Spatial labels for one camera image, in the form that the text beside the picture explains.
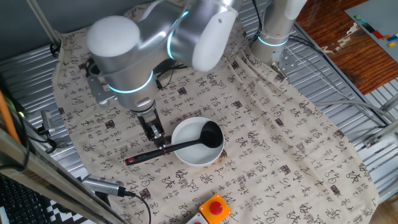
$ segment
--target computer keyboard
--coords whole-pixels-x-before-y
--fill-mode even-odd
[[[43,196],[30,188],[0,175],[0,196],[10,224],[50,223]]]

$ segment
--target metal frame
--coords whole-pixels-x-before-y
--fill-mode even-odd
[[[388,112],[389,110],[395,108],[398,105],[398,94],[393,96],[390,100],[388,100],[386,103],[384,103],[380,109],[384,110],[385,112]]]
[[[33,13],[37,17],[37,20],[40,22],[42,25],[44,31],[48,35],[48,37],[51,40],[51,43],[54,46],[60,47],[61,46],[61,41],[57,37],[55,30],[52,28],[50,22],[47,20],[46,16],[44,15],[42,9],[40,8],[39,4],[37,3],[36,0],[26,0],[30,8],[32,9]]]
[[[56,37],[56,35],[55,35],[55,32],[53,31],[53,29],[51,28],[51,26],[47,26],[47,28],[44,26],[44,24],[49,24],[48,23],[48,20],[46,20],[46,18],[45,18],[45,16],[43,15],[43,12],[40,10],[40,7],[39,7],[39,5],[37,4],[37,2],[36,2],[36,0],[27,0],[27,2],[28,2],[28,4],[29,5],[31,5],[31,8],[32,8],[32,10],[33,10],[33,12],[35,13],[35,15],[37,16],[37,18],[38,18],[38,20],[40,21],[40,23],[43,25],[43,27],[44,27],[44,29],[45,30],[49,30],[48,32],[47,32],[47,34],[49,35],[49,38],[51,39],[51,35],[50,35],[50,33],[52,34],[52,37]],[[264,3],[264,1],[257,1],[257,4],[258,4],[258,6],[259,6],[259,10],[260,11],[262,11],[263,10],[263,8],[265,7],[265,5],[266,5],[266,3]],[[253,6],[251,5],[251,1],[245,1],[244,2],[244,4],[243,4],[243,10],[241,10],[241,12],[240,12],[240,18],[242,19],[242,21],[243,21],[243,24],[245,25],[245,28],[246,28],[246,31],[248,32],[248,37],[250,37],[250,36],[253,36],[254,35],[254,33],[255,33],[255,31],[256,31],[256,29],[257,29],[257,16],[256,16],[256,13],[255,13],[255,11],[254,11],[254,8],[253,8]],[[314,41],[309,37],[309,35],[307,35],[307,33],[296,23],[296,25],[295,25],[295,28],[309,41],[309,42],[311,42],[311,43],[313,43],[313,44],[315,44],[316,46],[318,46],[316,43],[314,43]],[[12,60],[10,59],[10,60],[6,60],[6,61],[4,61],[4,62],[2,62],[2,64],[3,65],[5,65],[6,67],[8,67],[8,66],[10,66],[10,65],[6,65],[6,63],[10,63],[11,61],[13,61],[12,63],[14,64],[14,61],[17,61],[18,62],[18,64],[20,64],[20,63],[24,63],[24,62],[22,62],[22,60],[26,60],[26,58],[27,57],[29,57],[30,58],[30,56],[29,55],[25,55],[25,57],[22,57],[22,56],[18,56],[18,57],[15,57],[15,58],[12,58]],[[326,56],[326,60],[328,61],[328,63],[333,67],[333,69],[334,69],[334,72],[336,72],[338,75],[339,75],[339,81],[336,81],[336,82],[342,82],[342,86],[343,87],[347,87],[345,90],[347,90],[347,91],[352,91],[353,92],[353,95],[355,96],[355,98],[357,98],[357,100],[361,100],[361,101],[364,101],[364,102],[367,102],[367,103],[370,103],[370,100],[368,99],[368,98],[366,98],[366,97],[364,97],[363,95],[362,95],[362,93],[360,93],[360,91],[351,83],[351,81],[349,81],[349,79],[343,74],[343,72],[333,63],[333,61],[331,61],[327,56]],[[322,93],[322,95],[327,95],[328,94],[328,92],[329,91],[326,91],[326,92],[324,92],[324,93]],[[390,110],[391,109],[391,107],[392,107],[392,104],[390,104],[390,103],[392,103],[393,102],[393,100],[390,100],[389,101],[389,103],[388,104],[385,104],[383,107],[381,107],[382,109],[385,109],[385,110]],[[377,155],[379,155],[379,154],[381,154],[381,153],[374,153],[373,155],[375,155],[375,156],[369,156],[368,154],[365,154],[364,152],[365,151],[374,151],[374,150],[377,150],[377,149],[375,149],[375,148],[378,148],[379,147],[379,144],[375,144],[373,147],[370,147],[370,148],[367,148],[366,147],[366,142],[367,142],[367,140],[370,140],[369,138],[372,136],[372,135],[375,135],[376,134],[376,137],[375,138],[377,138],[377,139],[381,139],[382,138],[382,136],[381,136],[381,133],[380,133],[380,130],[381,129],[379,129],[379,128],[377,128],[376,127],[376,125],[377,124],[373,124],[372,122],[370,122],[370,121],[368,121],[368,120],[366,120],[366,119],[362,119],[362,118],[360,118],[360,116],[358,115],[358,116],[354,116],[354,115],[352,115],[352,121],[339,121],[339,122],[337,122],[339,119],[333,119],[335,116],[339,116],[339,114],[340,113],[342,113],[342,112],[340,112],[339,110],[341,110],[341,111],[345,111],[345,113],[348,111],[348,112],[350,112],[351,114],[352,113],[356,113],[357,111],[355,111],[354,109],[351,109],[352,107],[354,107],[354,106],[348,106],[348,105],[340,105],[340,106],[333,106],[333,107],[331,107],[330,109],[327,109],[326,111],[324,111],[325,112],[325,114],[326,115],[328,115],[328,116],[330,116],[330,118],[333,120],[333,121],[335,121],[335,123],[340,127],[342,127],[343,129],[345,129],[346,130],[346,134],[348,135],[348,137],[350,137],[350,140],[353,142],[353,144],[354,144],[354,146],[355,146],[355,148],[357,149],[357,151],[360,153],[360,156],[363,156],[363,155],[365,155],[366,157],[363,157],[363,159],[364,159],[364,161],[365,161],[365,163],[367,164],[367,166],[369,166],[369,168],[370,168],[370,173],[371,173],[371,175],[375,175],[375,174],[373,174],[373,173],[375,173],[375,172],[377,172],[377,171],[379,171],[380,170],[380,168],[377,168],[377,167],[380,167],[381,166],[381,164],[379,164],[378,166],[374,166],[373,164],[378,164],[378,163],[380,163],[379,161],[383,161],[383,159],[382,158],[378,158],[377,157]],[[360,121],[361,121],[361,125],[358,125],[358,124],[355,124],[355,122],[356,122],[356,120],[357,119],[360,119]],[[34,122],[37,122],[37,119],[36,118],[32,118],[32,121],[34,121]],[[357,132],[361,132],[364,128],[370,128],[370,125],[372,126],[372,127],[374,127],[374,129],[369,129],[369,131],[367,131],[367,132],[365,132],[364,134],[362,134],[360,137],[358,137],[357,135],[355,135],[355,134],[353,134],[353,133],[355,133],[356,131]],[[74,150],[74,148],[73,148],[73,145],[72,145],[72,143],[71,142],[69,142],[70,143],[70,145],[71,145],[71,148],[70,148],[70,150],[68,151],[68,150],[65,150],[65,152],[70,152],[71,150],[73,150],[73,153],[75,153],[76,154],[76,152],[75,152],[75,150]],[[379,183],[377,183],[377,188],[378,188],[378,190],[379,190],[379,193],[380,193],[380,195],[381,195],[381,202],[383,201],[383,200],[385,200],[387,197],[389,197],[390,195],[392,195],[391,193],[393,193],[393,192],[397,192],[398,191],[398,186],[396,185],[396,178],[391,178],[390,179],[390,177],[388,177],[388,175],[390,175],[390,174],[392,174],[392,172],[395,172],[395,170],[391,170],[391,172],[388,172],[388,173],[386,173],[386,174],[383,174],[383,176],[382,177],[377,177],[376,175],[374,176],[374,177],[377,177],[378,179],[378,181],[380,181],[380,182],[382,182],[383,181],[383,183],[384,184],[379,184]]]
[[[37,142],[32,143],[25,170],[0,169],[0,173],[26,185],[95,223],[127,224],[110,206],[99,199],[68,171],[54,161]],[[0,166],[23,164],[26,148],[0,129]]]

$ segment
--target blue led ring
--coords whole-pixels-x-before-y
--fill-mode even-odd
[[[154,71],[152,71],[152,72],[150,73],[150,77],[149,77],[148,81],[145,82],[145,84],[143,84],[142,86],[140,86],[140,87],[138,87],[138,88],[136,88],[136,89],[134,89],[134,90],[117,90],[117,89],[111,87],[110,85],[108,85],[108,86],[109,86],[109,88],[110,88],[111,90],[115,91],[116,93],[135,93],[136,91],[139,91],[139,90],[143,89],[145,86],[147,86],[148,83],[152,80],[152,77],[153,77],[153,76],[154,76]]]
[[[279,46],[282,46],[282,45],[286,44],[286,42],[288,41],[288,40],[286,40],[284,43],[281,43],[281,44],[269,44],[269,43],[263,41],[260,37],[259,37],[259,40],[260,40],[263,44],[268,45],[268,46],[271,46],[271,47],[279,47]]]
[[[185,12],[182,14],[181,19],[184,18],[187,14],[188,14],[188,11],[185,11]],[[167,37],[167,54],[169,55],[169,57],[170,57],[171,59],[174,60],[174,58],[173,58],[173,56],[172,56],[172,37],[173,37],[173,33],[174,33],[174,30],[173,30],[173,31],[170,33],[170,35]]]

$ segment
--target calligraphy print tablecloth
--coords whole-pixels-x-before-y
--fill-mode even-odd
[[[137,21],[146,7],[125,16]],[[214,69],[175,71],[156,99],[168,135],[193,116],[221,126],[224,152],[204,168],[189,167],[175,154],[124,164],[155,146],[117,101],[106,109],[96,104],[85,78],[87,30],[60,35],[52,77],[59,110],[88,172],[123,181],[141,195],[153,223],[185,223],[215,193],[233,211],[223,223],[370,221],[379,196],[354,147],[306,97],[251,55],[238,20]],[[148,222],[135,198],[110,201],[131,223]]]

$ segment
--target colorful object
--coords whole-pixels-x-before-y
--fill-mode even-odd
[[[394,43],[394,42],[391,42],[390,44],[387,44],[387,46],[390,47],[390,48],[395,46],[395,45],[396,45],[396,43]]]
[[[383,38],[383,35],[381,35],[381,33],[379,32],[379,31],[374,31],[373,33],[372,33],[377,39],[381,39],[381,38]]]
[[[398,39],[397,36],[392,36],[392,37],[387,38],[388,41],[394,41],[396,39]]]
[[[373,33],[374,31],[376,31],[375,29],[373,29],[373,27],[371,27],[369,24],[363,24],[362,25],[369,33]]]
[[[232,212],[220,194],[212,196],[201,205],[199,211],[209,224],[219,224]]]
[[[362,16],[360,16],[360,15],[355,15],[354,18],[358,21],[358,20],[362,19]]]
[[[193,216],[186,224],[209,224],[200,213]]]

